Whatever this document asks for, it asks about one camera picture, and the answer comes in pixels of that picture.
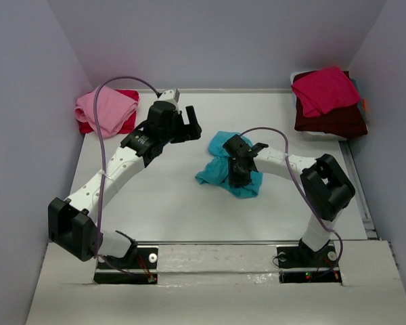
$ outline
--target gray wall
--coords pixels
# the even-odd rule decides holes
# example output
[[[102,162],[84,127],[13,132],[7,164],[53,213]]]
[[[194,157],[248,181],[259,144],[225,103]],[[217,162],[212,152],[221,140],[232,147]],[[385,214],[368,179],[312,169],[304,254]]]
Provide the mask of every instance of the gray wall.
[[[132,73],[161,88],[287,87],[294,70],[347,67],[384,2],[49,0],[92,84]]]
[[[82,137],[72,109],[89,83],[48,4],[0,0],[0,324],[24,324],[47,205],[68,193]]]
[[[355,164],[406,288],[406,0],[388,0],[350,70],[370,106],[369,135],[351,143]]]

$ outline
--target robotic arm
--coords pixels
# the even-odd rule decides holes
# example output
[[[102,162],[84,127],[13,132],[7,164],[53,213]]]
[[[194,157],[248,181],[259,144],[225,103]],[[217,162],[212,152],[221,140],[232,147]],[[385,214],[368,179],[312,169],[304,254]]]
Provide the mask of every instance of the robotic arm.
[[[239,135],[234,135],[225,144],[229,157],[229,184],[242,187],[251,182],[251,171],[274,174],[291,179],[286,165],[286,154],[267,144],[257,143],[250,147]],[[290,167],[296,178],[300,178],[307,200],[328,230],[332,230],[341,212],[355,196],[355,188],[329,154],[320,158],[289,155]],[[286,268],[316,263],[330,242],[330,234],[316,216],[311,215],[308,228],[300,239],[296,251],[289,250],[290,259]]]
[[[168,143],[200,138],[200,128],[193,106],[186,107],[189,124],[185,125],[178,107],[179,91],[165,91],[150,107],[148,119],[138,125],[120,143],[106,168],[103,205],[136,174],[162,153]],[[81,189],[65,200],[55,198],[48,206],[49,238],[81,261],[87,261],[96,250],[96,216],[101,170]],[[102,232],[99,255],[112,258],[121,267],[134,260],[137,243],[121,232]]]

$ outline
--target red cloth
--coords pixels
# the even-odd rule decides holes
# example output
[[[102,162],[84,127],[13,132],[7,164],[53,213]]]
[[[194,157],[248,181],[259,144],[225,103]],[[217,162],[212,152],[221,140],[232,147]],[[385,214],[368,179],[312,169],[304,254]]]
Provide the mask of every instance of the red cloth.
[[[135,90],[123,90],[123,89],[115,89],[117,92],[128,96],[138,102],[139,100],[139,94],[138,91]],[[135,118],[137,117],[137,112],[134,112],[128,120],[123,123],[122,129],[120,129],[119,133],[130,133],[132,130],[134,130],[135,127]],[[93,132],[93,129],[90,127],[88,122],[78,122],[78,127],[80,129],[80,133],[90,133]]]
[[[305,117],[318,117],[361,100],[351,80],[337,67],[324,68],[294,81],[292,90],[302,102]]]
[[[312,72],[298,74],[294,78],[294,82]],[[349,72],[344,71],[343,73],[349,78]],[[299,98],[296,98],[295,130],[331,133],[346,139],[355,139],[368,133],[367,125],[356,104],[332,110],[319,117],[308,118],[303,114],[302,102]]]

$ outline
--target magenta cloth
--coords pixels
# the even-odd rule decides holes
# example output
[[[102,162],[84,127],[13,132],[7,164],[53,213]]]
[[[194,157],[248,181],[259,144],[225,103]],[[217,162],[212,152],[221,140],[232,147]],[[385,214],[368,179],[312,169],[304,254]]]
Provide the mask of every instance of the magenta cloth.
[[[302,102],[305,117],[318,117],[361,100],[355,86],[337,67],[308,74],[293,82],[292,90]]]
[[[92,91],[76,100],[75,118],[80,122],[88,122],[96,132],[95,117],[93,115]],[[136,111],[138,102],[111,88],[103,87],[97,98],[97,117],[103,137],[116,135],[129,117]]]

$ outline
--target teal towel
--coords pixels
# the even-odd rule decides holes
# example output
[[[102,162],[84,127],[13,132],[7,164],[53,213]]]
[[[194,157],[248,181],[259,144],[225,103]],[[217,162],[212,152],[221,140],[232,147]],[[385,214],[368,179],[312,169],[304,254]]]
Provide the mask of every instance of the teal towel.
[[[213,156],[213,160],[206,165],[203,171],[197,173],[196,179],[200,184],[209,183],[216,186],[221,186],[238,198],[254,198],[258,195],[258,190],[262,185],[263,175],[255,171],[251,172],[251,183],[243,188],[231,188],[229,185],[229,155],[224,150],[223,144],[233,137],[234,132],[219,131],[209,143],[209,153]],[[252,146],[252,143],[246,137],[242,137],[247,144]]]

